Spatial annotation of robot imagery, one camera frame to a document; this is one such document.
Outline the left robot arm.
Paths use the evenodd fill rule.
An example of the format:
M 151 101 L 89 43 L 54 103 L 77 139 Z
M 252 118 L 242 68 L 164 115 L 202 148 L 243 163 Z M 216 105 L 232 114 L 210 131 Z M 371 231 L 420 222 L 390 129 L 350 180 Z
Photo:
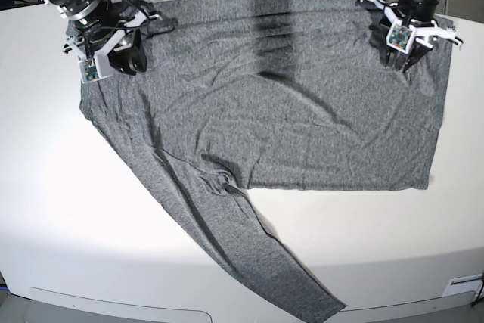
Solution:
M 380 26 L 386 30 L 386 64 L 403 73 L 432 51 L 439 39 L 463 45 L 453 26 L 442 28 L 436 18 L 441 0 L 359 0 L 383 12 Z

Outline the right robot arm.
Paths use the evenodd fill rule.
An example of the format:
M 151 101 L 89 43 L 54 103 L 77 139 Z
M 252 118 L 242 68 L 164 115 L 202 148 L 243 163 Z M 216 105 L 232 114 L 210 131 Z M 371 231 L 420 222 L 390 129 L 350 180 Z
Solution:
M 159 14 L 134 0 L 40 1 L 55 6 L 74 27 L 64 52 L 77 57 L 82 82 L 97 82 L 116 71 L 134 76 L 147 70 L 141 30 Z

